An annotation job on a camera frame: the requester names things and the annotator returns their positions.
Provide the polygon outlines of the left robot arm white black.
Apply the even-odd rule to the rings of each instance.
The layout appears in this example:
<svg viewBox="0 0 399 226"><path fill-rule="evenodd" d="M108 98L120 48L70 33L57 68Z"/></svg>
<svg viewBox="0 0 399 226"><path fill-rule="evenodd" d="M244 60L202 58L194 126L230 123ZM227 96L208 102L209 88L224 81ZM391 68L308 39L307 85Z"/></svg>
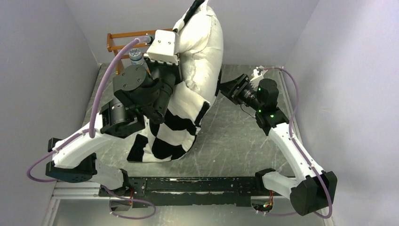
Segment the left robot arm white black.
<svg viewBox="0 0 399 226"><path fill-rule="evenodd" d="M96 156L107 143L123 140L145 128L145 120L161 124L175 85L182 80L179 65L146 60L146 66L131 65L113 78L114 98L96 114L95 136L84 126L69 138L57 141L45 174L80 183L93 181L109 190L130 187L128 173L103 164Z"/></svg>

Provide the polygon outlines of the black white checkered pillowcase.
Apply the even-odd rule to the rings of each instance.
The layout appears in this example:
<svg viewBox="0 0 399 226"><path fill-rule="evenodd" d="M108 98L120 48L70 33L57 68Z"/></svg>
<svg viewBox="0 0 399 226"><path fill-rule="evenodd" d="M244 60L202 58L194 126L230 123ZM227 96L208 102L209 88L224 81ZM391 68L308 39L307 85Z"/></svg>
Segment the black white checkered pillowcase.
<svg viewBox="0 0 399 226"><path fill-rule="evenodd" d="M164 123L154 124L150 120L145 122L145 129L135 136L127 157L129 162L150 163L181 159L193 147L201 130L201 124L197 127L191 120L172 114L168 108Z"/></svg>

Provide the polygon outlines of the white pillow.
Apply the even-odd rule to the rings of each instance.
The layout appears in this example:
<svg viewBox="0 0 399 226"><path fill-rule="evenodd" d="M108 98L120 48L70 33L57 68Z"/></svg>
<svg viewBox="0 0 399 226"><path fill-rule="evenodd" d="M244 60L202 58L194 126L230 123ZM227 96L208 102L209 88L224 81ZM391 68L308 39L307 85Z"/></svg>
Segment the white pillow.
<svg viewBox="0 0 399 226"><path fill-rule="evenodd" d="M179 34L183 81L176 85L168 109L198 127L216 99L223 61L223 31L208 1L198 7L187 23L180 18L174 28Z"/></svg>

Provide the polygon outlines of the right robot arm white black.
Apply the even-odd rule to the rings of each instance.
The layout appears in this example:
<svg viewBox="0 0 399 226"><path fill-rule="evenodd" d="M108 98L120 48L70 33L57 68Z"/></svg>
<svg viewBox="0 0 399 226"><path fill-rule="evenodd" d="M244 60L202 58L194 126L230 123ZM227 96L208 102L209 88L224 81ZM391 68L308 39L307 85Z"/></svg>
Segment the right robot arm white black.
<svg viewBox="0 0 399 226"><path fill-rule="evenodd" d="M294 178L281 175L275 169L264 169L255 174L258 190L269 192L269 201L256 210L269 212L272 209L274 193L290 200L295 212L301 216L317 213L323 208L332 215L332 204L337 185L334 172L326 172L311 158L304 146L292 131L288 117L278 108L279 90L272 79L261 79L257 86L250 84L249 77L240 77L221 83L220 92L236 105L245 105L255 110L255 119L281 150Z"/></svg>

